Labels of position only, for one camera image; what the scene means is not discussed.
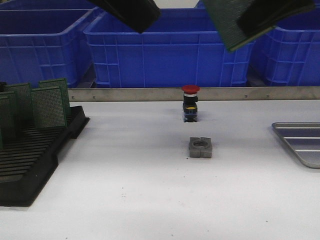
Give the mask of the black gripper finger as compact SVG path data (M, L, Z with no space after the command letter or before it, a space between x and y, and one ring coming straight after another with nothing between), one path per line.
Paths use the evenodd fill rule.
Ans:
M237 26L246 36L253 36L290 16L315 8L312 0L254 0L238 17Z
M89 0L139 34L147 30L161 16L153 0Z

